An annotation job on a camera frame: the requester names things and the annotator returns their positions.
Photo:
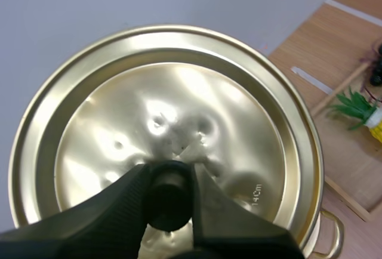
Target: wooden tray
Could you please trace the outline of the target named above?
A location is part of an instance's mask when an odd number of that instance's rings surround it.
[[[370,134],[367,127],[355,131],[348,128],[354,122],[345,116],[331,113],[328,106],[335,103],[338,93],[362,89],[369,63],[357,68],[332,94],[311,110],[324,153],[325,182],[341,200],[365,221],[382,211],[382,143]],[[382,88],[372,88],[377,98]]]

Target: white strip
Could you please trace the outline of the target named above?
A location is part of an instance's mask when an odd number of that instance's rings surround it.
[[[328,5],[331,5],[332,7],[336,7],[338,8],[339,10],[342,10],[342,11],[345,11],[349,14],[352,14],[356,17],[359,17],[360,19],[363,19],[363,20],[366,20],[368,22],[371,22],[371,23],[374,23],[378,26],[382,26],[382,20],[379,19],[379,18],[376,18],[374,16],[371,16],[369,14],[366,14],[366,13],[363,13],[359,10],[355,10],[354,8],[351,8],[351,7],[348,7],[346,5],[343,5],[337,1],[334,1],[334,0],[326,0],[325,1],[326,4]]]
[[[311,83],[313,86],[319,88],[321,91],[327,94],[331,94],[333,92],[333,90],[330,87],[326,86],[324,83],[317,80],[312,75],[306,73],[303,69],[294,66],[292,67],[292,71],[301,78],[305,79],[307,82]]]

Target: pot handle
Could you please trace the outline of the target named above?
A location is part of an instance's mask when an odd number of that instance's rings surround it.
[[[342,221],[335,216],[333,213],[321,208],[321,215],[332,220],[334,222],[334,238],[332,242],[332,246],[328,253],[320,253],[313,251],[313,254],[321,259],[336,259],[340,256],[342,247],[344,245],[344,224]]]

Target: white wall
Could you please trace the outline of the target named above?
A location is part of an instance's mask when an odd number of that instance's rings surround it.
[[[203,26],[269,54],[323,0],[0,0],[0,231],[13,226],[8,157],[20,118],[43,81],[72,54],[128,27]]]

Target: pot lid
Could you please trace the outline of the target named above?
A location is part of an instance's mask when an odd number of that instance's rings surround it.
[[[46,81],[11,154],[15,224],[68,209],[150,159],[203,163],[228,196],[289,229],[301,248],[314,227],[322,156],[301,97],[250,47],[174,25],[106,38]],[[190,226],[148,227],[140,257],[191,247]]]

